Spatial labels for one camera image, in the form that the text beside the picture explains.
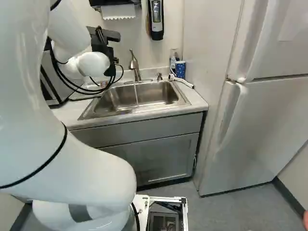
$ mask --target baseboard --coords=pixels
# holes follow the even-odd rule
[[[20,231],[23,227],[25,221],[27,220],[30,212],[31,212],[31,205],[25,204],[22,210],[20,211],[17,219],[15,220],[14,224],[12,225],[10,231]]]
[[[292,193],[287,189],[287,187],[280,181],[278,177],[275,177],[272,181],[275,188],[281,193],[285,200],[290,204],[292,209],[300,216],[304,216],[305,209],[298,202],[298,200],[292,195]]]

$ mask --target running water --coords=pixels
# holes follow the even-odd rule
[[[135,89],[136,103],[137,103],[137,105],[138,105],[139,102],[138,102],[138,96],[137,96],[136,82],[135,82],[135,81],[134,81],[134,89]]]

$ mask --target paper towel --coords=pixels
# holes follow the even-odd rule
[[[112,6],[101,6],[101,14],[104,20],[135,18],[135,5],[121,4]]]

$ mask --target cabinet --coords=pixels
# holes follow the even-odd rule
[[[200,112],[71,132],[81,142],[129,162],[142,186],[192,175],[202,118]]]
[[[192,175],[198,133],[101,148],[129,162],[137,185],[147,185]]]

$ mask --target refrigerator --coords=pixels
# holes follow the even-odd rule
[[[308,1],[184,1],[186,79],[209,103],[201,196],[272,181],[308,140]]]

